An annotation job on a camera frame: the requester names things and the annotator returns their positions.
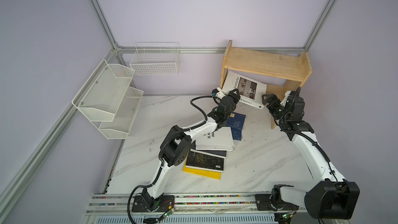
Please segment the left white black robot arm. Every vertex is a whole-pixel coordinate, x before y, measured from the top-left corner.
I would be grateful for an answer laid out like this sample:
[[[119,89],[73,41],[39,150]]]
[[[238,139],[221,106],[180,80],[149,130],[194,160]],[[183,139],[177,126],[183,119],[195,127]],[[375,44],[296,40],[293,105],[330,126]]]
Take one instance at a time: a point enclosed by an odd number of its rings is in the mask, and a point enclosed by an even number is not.
[[[213,99],[216,104],[216,107],[208,114],[194,103],[196,100],[205,98]],[[175,125],[169,130],[160,146],[159,166],[151,183],[138,185],[132,190],[127,201],[127,212],[129,213],[132,210],[131,201],[137,196],[144,200],[148,211],[156,210],[160,206],[160,198],[164,195],[172,169],[186,160],[191,144],[200,136],[216,132],[225,126],[239,101],[240,93],[238,89],[226,92],[217,88],[212,91],[211,95],[193,98],[190,104],[199,110],[204,116],[204,120],[184,128]]]

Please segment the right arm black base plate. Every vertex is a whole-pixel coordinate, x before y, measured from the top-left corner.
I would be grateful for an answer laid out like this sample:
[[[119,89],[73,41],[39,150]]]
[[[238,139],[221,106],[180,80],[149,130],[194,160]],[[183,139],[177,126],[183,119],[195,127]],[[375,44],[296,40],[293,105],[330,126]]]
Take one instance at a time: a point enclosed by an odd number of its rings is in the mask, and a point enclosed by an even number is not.
[[[258,211],[297,211],[298,206],[286,202],[273,202],[271,194],[256,194],[255,202]]]

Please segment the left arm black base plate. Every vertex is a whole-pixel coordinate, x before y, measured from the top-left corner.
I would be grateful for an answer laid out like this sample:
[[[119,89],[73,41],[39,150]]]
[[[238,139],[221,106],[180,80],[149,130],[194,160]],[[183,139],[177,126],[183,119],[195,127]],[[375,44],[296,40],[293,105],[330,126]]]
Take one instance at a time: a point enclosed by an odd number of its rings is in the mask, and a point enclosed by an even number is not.
[[[167,212],[171,207],[173,207],[174,203],[175,196],[172,195],[162,195],[154,200],[150,200],[147,197],[138,195],[134,197],[134,201],[130,210],[133,213],[163,213]]]

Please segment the white mesh upper wall bin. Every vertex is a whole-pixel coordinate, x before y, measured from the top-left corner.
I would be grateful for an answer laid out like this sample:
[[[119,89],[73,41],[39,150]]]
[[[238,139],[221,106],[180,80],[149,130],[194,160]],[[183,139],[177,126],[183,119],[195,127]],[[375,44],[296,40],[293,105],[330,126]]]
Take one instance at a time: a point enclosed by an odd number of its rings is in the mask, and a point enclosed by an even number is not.
[[[102,60],[72,105],[91,122],[112,122],[134,73],[129,67]]]

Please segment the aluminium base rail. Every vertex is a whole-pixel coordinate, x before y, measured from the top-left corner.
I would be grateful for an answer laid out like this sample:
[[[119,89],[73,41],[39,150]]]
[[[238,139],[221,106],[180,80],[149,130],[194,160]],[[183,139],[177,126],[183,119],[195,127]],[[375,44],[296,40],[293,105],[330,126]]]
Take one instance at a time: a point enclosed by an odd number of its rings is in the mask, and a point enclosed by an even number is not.
[[[270,192],[239,192],[239,193],[192,193],[176,194],[167,193],[166,195],[175,196],[173,208],[175,214],[235,214],[235,213],[288,213],[291,211],[258,211],[255,195],[270,194]],[[105,194],[94,195],[85,212],[85,215],[126,215],[128,194]],[[307,209],[298,206],[298,213],[305,213]],[[157,212],[133,213],[132,215],[162,214]]]

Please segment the white mesh lower wall bin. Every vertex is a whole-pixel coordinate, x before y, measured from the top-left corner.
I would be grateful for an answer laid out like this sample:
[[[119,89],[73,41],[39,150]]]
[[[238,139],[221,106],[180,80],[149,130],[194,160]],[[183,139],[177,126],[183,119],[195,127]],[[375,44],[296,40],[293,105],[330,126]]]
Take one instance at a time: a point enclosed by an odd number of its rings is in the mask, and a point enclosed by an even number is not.
[[[131,131],[144,92],[128,87],[112,122],[102,122],[99,131],[108,140],[126,139]]]

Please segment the yellow book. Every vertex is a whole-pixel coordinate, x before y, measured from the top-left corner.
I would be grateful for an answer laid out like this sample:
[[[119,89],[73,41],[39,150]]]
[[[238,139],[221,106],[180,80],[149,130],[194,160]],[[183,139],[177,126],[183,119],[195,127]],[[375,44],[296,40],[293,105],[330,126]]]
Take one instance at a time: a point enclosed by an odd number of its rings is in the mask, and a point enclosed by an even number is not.
[[[224,169],[223,166],[212,165],[210,163],[199,163],[187,159],[182,171],[195,176],[220,180],[221,173],[224,172]]]

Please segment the black book with barcode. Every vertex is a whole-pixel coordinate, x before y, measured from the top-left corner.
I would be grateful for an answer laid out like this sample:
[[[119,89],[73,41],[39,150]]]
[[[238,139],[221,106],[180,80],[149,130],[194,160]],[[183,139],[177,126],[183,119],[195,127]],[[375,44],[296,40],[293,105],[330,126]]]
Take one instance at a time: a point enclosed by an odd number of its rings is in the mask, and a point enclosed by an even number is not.
[[[213,156],[213,157],[217,157],[217,158],[222,158],[222,159],[225,159],[227,157],[227,151],[222,151],[222,150],[199,150],[199,149],[197,149],[197,146],[196,146],[195,143],[191,144],[190,150],[192,152],[201,153],[201,154],[205,154],[205,155]]]

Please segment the wooden two-tier bookshelf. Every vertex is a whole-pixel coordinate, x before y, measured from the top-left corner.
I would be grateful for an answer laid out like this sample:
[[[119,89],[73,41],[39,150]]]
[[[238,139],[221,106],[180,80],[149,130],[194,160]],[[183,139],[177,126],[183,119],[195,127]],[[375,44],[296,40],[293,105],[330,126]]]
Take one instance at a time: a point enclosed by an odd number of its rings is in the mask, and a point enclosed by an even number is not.
[[[267,85],[266,94],[275,94],[282,100],[288,90],[294,91],[305,85],[313,68],[306,51],[294,57],[234,47],[233,41],[229,40],[223,54],[220,88],[224,84],[228,71],[240,75],[244,72],[284,79],[285,83],[282,86],[264,83]]]

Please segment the white mesh wall bin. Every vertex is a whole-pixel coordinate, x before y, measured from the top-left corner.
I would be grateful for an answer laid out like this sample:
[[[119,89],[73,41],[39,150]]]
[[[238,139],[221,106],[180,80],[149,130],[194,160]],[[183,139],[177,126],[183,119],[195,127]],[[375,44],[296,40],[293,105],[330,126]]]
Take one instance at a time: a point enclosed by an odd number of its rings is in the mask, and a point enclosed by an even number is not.
[[[72,105],[91,122],[112,122],[134,73],[129,67],[102,60]]]
[[[102,122],[99,131],[108,140],[126,139],[131,131],[144,92],[128,87],[112,122]]]

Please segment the white book with photo cover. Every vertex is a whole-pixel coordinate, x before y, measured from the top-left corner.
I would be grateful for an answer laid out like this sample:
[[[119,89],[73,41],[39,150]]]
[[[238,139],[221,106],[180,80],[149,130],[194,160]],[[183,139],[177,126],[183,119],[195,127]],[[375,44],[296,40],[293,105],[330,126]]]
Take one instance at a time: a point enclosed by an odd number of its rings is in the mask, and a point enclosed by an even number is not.
[[[267,85],[254,79],[228,71],[222,90],[230,92],[237,89],[240,94],[240,102],[252,107],[263,109],[262,95],[266,94]]]

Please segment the white book with black lettering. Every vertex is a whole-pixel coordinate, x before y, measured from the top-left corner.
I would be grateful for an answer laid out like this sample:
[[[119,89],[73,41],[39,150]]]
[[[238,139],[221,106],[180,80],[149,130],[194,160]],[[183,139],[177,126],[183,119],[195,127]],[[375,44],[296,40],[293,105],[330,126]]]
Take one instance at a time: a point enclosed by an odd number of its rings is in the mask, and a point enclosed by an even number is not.
[[[207,133],[195,141],[198,150],[225,150],[234,149],[232,130],[230,127],[222,127],[219,130]]]

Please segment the upper dark blue book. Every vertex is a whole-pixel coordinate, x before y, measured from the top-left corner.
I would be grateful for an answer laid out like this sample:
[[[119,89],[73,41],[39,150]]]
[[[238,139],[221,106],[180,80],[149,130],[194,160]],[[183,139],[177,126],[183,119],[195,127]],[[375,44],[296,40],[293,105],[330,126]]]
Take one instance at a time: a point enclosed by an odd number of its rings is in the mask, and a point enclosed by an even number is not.
[[[231,127],[232,129],[242,131],[245,119],[246,115],[232,112],[229,119],[226,122],[226,127]]]

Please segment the lower dark blue book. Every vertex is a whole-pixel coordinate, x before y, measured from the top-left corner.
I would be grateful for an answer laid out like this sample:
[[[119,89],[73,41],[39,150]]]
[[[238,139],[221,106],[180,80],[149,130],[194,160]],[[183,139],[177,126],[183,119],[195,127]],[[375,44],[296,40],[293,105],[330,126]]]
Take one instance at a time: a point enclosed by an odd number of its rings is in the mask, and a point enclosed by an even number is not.
[[[241,141],[241,139],[242,139],[241,130],[231,128],[231,132],[232,132],[232,138],[233,138],[233,140],[235,140],[235,141]]]

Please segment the black book with gold text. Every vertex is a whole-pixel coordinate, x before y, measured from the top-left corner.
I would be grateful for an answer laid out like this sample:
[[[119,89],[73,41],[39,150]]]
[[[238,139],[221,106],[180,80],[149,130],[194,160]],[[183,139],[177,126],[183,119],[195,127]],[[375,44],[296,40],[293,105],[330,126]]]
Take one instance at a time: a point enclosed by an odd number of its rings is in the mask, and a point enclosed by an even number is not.
[[[224,171],[224,159],[190,151],[186,159],[186,167],[222,173]]]

